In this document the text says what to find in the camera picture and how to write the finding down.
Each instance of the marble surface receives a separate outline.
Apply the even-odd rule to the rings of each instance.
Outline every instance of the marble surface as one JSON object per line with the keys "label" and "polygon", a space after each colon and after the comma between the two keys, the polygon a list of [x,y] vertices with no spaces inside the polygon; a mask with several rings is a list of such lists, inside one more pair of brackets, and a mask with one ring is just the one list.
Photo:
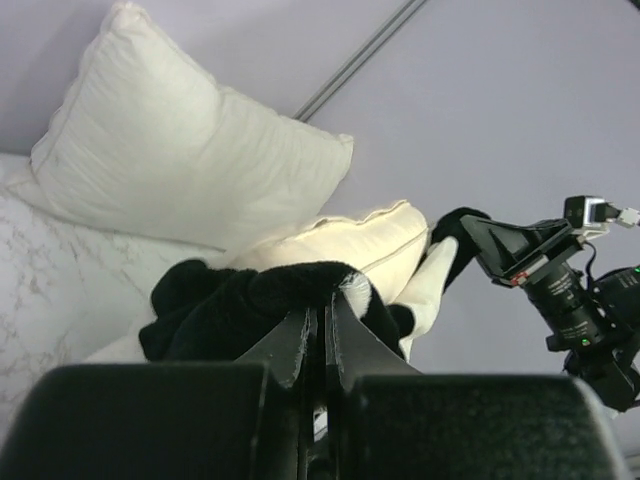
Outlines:
{"label": "marble surface", "polygon": [[[19,163],[0,155],[0,180]],[[221,254],[63,223],[0,187],[0,444],[43,373],[152,321],[151,289],[188,257]]]}

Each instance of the camera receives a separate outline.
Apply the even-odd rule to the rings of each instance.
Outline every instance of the camera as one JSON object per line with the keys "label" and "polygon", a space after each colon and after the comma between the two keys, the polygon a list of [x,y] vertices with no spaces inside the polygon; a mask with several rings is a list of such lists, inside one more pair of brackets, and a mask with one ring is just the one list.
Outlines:
{"label": "camera", "polygon": [[[567,351],[564,368],[583,379],[618,411],[639,406],[640,265],[591,274],[590,240],[612,223],[631,228],[640,213],[593,196],[565,200],[563,218],[530,226],[466,215],[462,227],[479,250],[476,259],[494,284],[522,288],[552,335],[547,349]],[[585,246],[594,254],[585,272],[567,261]]]}

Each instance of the cream pillow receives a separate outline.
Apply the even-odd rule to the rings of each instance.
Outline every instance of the cream pillow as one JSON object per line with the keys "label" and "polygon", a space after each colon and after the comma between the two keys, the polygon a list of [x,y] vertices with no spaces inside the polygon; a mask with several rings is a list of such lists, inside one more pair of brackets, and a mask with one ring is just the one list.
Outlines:
{"label": "cream pillow", "polygon": [[341,261],[365,273],[382,300],[390,303],[415,272],[427,232],[422,213],[402,200],[359,219],[321,217],[301,227],[280,229],[229,267],[262,271],[294,263]]}
{"label": "cream pillow", "polygon": [[352,148],[218,84],[116,4],[8,187],[64,220],[226,250],[317,215]]}

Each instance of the black fur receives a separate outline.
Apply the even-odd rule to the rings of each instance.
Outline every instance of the black fur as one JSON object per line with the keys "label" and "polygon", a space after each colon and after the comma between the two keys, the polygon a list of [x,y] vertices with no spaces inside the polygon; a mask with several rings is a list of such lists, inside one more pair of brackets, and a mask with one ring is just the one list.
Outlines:
{"label": "black fur", "polygon": [[[288,312],[328,305],[333,293],[353,275],[362,276],[339,262],[258,273],[212,270],[200,260],[187,260],[172,267],[154,288],[151,303],[157,319],[140,331],[140,343],[151,361],[235,360]],[[361,321],[403,357],[392,311],[370,283],[369,287],[370,300]]]}
{"label": "black fur", "polygon": [[[453,281],[462,273],[462,271],[471,263],[471,261],[480,253],[480,250],[476,244],[471,240],[469,234],[462,227],[460,221],[462,217],[466,215],[473,215],[481,218],[491,218],[480,210],[474,210],[469,207],[461,207],[447,213],[444,217],[438,220],[438,224],[433,229],[431,234],[431,244],[440,243],[447,237],[454,237],[458,241],[458,253],[453,261],[449,275],[444,284],[444,291],[446,292]],[[418,267],[422,265],[422,262],[427,258],[426,252],[422,255]]]}

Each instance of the gray wall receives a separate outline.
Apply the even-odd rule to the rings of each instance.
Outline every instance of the gray wall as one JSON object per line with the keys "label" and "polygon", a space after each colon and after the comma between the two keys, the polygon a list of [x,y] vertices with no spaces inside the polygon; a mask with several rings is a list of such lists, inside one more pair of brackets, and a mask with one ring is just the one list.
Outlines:
{"label": "gray wall", "polygon": [[[0,151],[46,132],[112,0],[0,8]],[[293,115],[401,0],[138,0],[220,82]]]}
{"label": "gray wall", "polygon": [[[527,224],[561,216],[570,195],[640,208],[639,45],[623,0],[427,2],[311,120],[356,136],[326,211],[406,197],[431,219],[469,205]],[[598,240],[595,273],[637,263],[639,241],[622,228]],[[473,264],[413,359],[426,372],[558,372],[548,333],[523,292]],[[627,451],[640,451],[637,412],[618,422]]]}

